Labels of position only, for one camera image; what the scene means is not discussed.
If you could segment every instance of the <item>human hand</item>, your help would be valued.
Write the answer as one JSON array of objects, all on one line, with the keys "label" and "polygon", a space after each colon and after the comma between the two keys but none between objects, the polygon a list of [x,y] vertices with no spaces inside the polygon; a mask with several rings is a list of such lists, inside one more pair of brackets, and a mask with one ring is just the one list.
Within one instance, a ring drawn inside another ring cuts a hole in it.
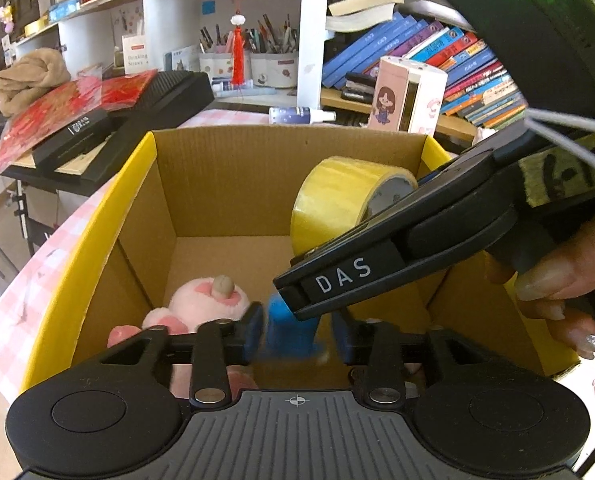
[{"label": "human hand", "polygon": [[[506,283],[514,270],[486,255],[486,275],[493,283]],[[517,306],[524,316],[546,319],[554,339],[593,359],[595,321],[588,314],[565,307],[564,300],[595,290],[595,217],[578,233],[542,258],[533,269],[517,277]]]}]

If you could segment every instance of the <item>white lettering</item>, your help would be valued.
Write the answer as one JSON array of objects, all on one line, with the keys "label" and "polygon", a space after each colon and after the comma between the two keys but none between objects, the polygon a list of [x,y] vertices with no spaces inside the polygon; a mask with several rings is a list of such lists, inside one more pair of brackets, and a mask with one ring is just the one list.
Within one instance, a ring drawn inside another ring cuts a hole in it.
[{"label": "white lettering", "polygon": [[331,286],[331,282],[328,280],[326,276],[318,276],[315,280],[322,289],[322,292],[324,292],[325,294],[327,292],[331,292],[331,289],[333,287]]},{"label": "white lettering", "polygon": [[337,269],[338,271],[338,281],[340,282],[340,286],[344,286],[344,282],[349,282],[349,283],[353,283],[353,280],[351,280],[347,274],[345,274],[345,272],[341,269]]},{"label": "white lettering", "polygon": [[371,268],[367,265],[362,265],[363,263],[364,263],[364,258],[358,258],[357,260],[355,260],[353,262],[353,267],[355,267],[357,270],[363,271],[363,272],[360,272],[359,276],[361,278],[366,278],[371,273]]}]

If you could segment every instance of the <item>white cord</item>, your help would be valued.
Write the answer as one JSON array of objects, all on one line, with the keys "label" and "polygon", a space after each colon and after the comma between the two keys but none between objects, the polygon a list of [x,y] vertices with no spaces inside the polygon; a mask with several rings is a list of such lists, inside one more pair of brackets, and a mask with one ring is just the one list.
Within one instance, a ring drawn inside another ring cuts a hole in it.
[{"label": "white cord", "polygon": [[580,117],[572,114],[562,114],[559,112],[551,112],[549,110],[537,110],[535,108],[528,108],[526,110],[527,117],[551,124],[560,124],[562,126],[570,126],[572,128],[579,128],[588,132],[595,133],[595,119],[587,117]]},{"label": "white cord", "polygon": [[567,152],[572,153],[580,160],[586,162],[592,168],[595,168],[595,154],[583,148],[574,140],[569,139],[565,135],[562,135],[560,132],[556,132],[552,128],[544,126],[543,124],[540,124],[537,121],[534,121],[533,119],[525,118],[524,122],[526,126],[528,126],[531,130],[533,130],[541,137],[544,137],[546,140],[549,140],[556,146],[564,148]]}]

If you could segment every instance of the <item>white bead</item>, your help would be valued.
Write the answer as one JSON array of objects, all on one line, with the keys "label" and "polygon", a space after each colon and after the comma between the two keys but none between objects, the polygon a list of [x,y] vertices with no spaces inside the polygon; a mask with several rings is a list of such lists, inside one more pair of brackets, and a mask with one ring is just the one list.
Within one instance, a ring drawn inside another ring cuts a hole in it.
[{"label": "white bead", "polygon": [[238,25],[244,25],[246,18],[242,14],[236,14],[231,18],[231,23],[236,27]]}]

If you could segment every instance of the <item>fingernail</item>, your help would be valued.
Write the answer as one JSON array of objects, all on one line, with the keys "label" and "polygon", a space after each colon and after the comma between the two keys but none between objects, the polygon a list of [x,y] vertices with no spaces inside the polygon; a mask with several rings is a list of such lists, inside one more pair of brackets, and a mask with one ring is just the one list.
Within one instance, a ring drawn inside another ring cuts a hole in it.
[{"label": "fingernail", "polygon": [[574,328],[569,332],[569,337],[578,352],[595,352],[595,334]]},{"label": "fingernail", "polygon": [[545,298],[572,281],[573,266],[565,258],[553,258],[537,264],[517,277],[515,293],[522,301]]},{"label": "fingernail", "polygon": [[564,315],[564,301],[559,302],[542,302],[535,306],[535,311],[544,319],[551,321],[561,321],[565,319]]},{"label": "fingernail", "polygon": [[582,359],[588,359],[589,361],[595,359],[595,354],[593,352],[585,352],[584,350],[578,350],[578,356]]}]

